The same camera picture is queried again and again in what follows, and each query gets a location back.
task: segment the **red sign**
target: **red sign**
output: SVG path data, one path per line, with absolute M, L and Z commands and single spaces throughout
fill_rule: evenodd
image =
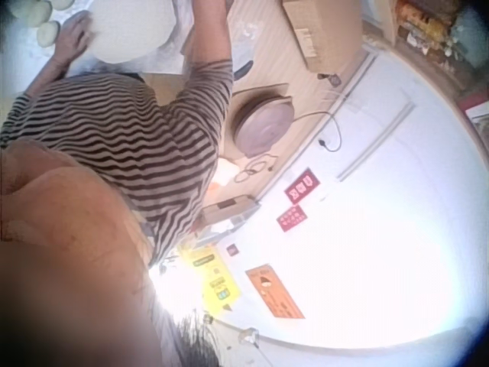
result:
M 277 221 L 280 227 L 282 227 L 282 230 L 288 232 L 306 219 L 307 215 L 304 213 L 303 208 L 297 205 L 287 210 Z
M 236 245 L 230 245 L 228 248 L 228 253 L 229 253 L 229 256 L 236 256 L 237 254 L 239 254 L 239 250 L 238 248 L 236 247 Z
M 307 195 L 314 191 L 321 183 L 312 173 L 310 168 L 306 170 L 290 187 L 285 190 L 292 204 L 296 205 Z

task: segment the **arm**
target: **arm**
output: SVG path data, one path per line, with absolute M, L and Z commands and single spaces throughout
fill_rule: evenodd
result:
M 226 0 L 193 0 L 193 63 L 231 59 Z
M 91 40 L 90 21 L 89 13 L 81 11 L 63 24 L 54 55 L 25 91 L 27 96 L 39 96 L 46 86 L 64 78 L 70 64 L 85 51 Z
M 193 11 L 190 79 L 167 111 L 175 117 L 174 131 L 182 125 L 197 128 L 218 148 L 234 81 L 226 1 L 193 0 Z

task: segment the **person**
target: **person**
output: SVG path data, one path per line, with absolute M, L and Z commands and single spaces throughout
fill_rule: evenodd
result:
M 95 358 L 144 344 L 147 357 L 157 338 L 163 366 L 219 365 L 207 330 L 175 325 L 148 274 L 199 214 L 232 95 L 225 0 L 193 0 L 193 11 L 189 81 L 168 106 L 137 75 L 64 78 L 93 39 L 87 11 L 62 26 L 54 55 L 15 100 L 0 134 L 9 350 Z M 81 355 L 70 365 L 83 365 Z

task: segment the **power cord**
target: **power cord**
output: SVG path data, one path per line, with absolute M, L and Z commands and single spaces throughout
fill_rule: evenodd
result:
M 265 171 L 265 169 L 268 169 L 268 172 L 273 171 L 274 166 L 268 167 L 268 164 L 270 162 L 265 158 L 271 158 L 277 161 L 278 156 L 265 153 L 259 157 L 256 157 L 254 160 L 249 161 L 249 163 L 246 165 L 244 170 L 242 170 L 239 174 L 236 175 L 235 183 L 242 184 L 243 182 L 248 181 L 251 176 L 254 176 L 255 174 L 260 174 L 261 172 Z
M 336 130 L 338 131 L 338 137 L 339 137 L 339 144 L 336 149 L 331 149 L 328 147 L 326 142 L 322 139 L 319 140 L 319 145 L 321 145 L 324 149 L 326 149 L 330 153 L 336 153 L 342 149 L 343 146 L 343 136 L 342 136 L 342 130 L 339 127 L 338 121 L 336 120 L 336 117 L 328 112 L 328 111 L 318 111 L 318 112 L 312 112 L 308 113 L 306 115 L 300 116 L 297 119 L 293 120 L 293 122 L 298 122 L 299 120 L 305 119 L 306 117 L 310 116 L 315 116 L 315 115 L 328 115 L 333 122 L 335 123 Z M 267 169 L 269 172 L 274 170 L 274 166 L 269 167 L 269 161 L 265 158 L 271 158 L 274 159 L 275 161 L 279 158 L 277 155 L 272 155 L 272 154 L 262 154 L 261 156 L 255 158 L 252 161 L 249 161 L 244 170 L 242 170 L 239 174 L 235 176 L 235 183 L 236 184 L 242 184 L 250 179 L 250 177 L 254 176 L 255 174 L 260 174 L 261 172 L 265 171 Z
M 336 126 L 336 131 L 338 132 L 338 138 L 339 138 L 338 147 L 335 148 L 335 149 L 331 149 L 330 147 L 328 147 L 328 145 L 326 144 L 326 142 L 324 140 L 322 140 L 322 139 L 319 139 L 319 145 L 321 145 L 329 153 L 338 153 L 342 149 L 342 147 L 343 147 L 343 135 L 342 135 L 342 130 L 339 127 L 338 120 L 336 120 L 336 117 L 332 113 L 330 113 L 328 111 L 312 112 L 312 113 L 308 113 L 308 114 L 305 114 L 303 116 L 300 116 L 300 117 L 298 117 L 297 119 L 295 119 L 293 121 L 294 122 L 297 122 L 299 120 L 305 119 L 306 117 L 315 116 L 315 115 L 328 115 L 331 118 L 331 120 L 333 120 L 333 123 Z

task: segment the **striped shirt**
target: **striped shirt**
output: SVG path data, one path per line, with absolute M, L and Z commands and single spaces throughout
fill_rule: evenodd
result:
M 232 84 L 231 61 L 195 65 L 176 100 L 159 106 L 152 88 L 129 76 L 60 80 L 35 99 L 16 99 L 0 148 L 38 141 L 94 170 L 147 223 L 152 266 L 188 233 L 202 209 Z

